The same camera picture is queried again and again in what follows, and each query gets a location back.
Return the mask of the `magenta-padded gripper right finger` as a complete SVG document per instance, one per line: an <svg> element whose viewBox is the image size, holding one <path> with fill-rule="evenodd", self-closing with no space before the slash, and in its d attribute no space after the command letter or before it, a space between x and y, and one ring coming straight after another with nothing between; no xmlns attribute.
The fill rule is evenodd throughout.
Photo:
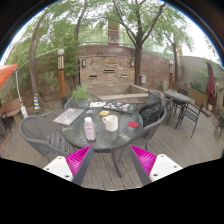
<svg viewBox="0 0 224 224"><path fill-rule="evenodd" d="M154 155L134 145L130 145L128 153L143 186L182 169L165 154Z"/></svg>

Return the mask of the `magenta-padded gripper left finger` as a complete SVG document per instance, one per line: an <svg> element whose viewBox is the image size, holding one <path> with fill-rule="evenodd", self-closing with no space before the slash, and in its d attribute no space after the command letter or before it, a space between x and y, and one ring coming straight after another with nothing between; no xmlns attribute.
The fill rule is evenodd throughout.
<svg viewBox="0 0 224 224"><path fill-rule="evenodd" d="M56 157L52 162L44 167L44 170L73 182L76 185L81 185L92 156L93 147L88 145L69 156Z"/></svg>

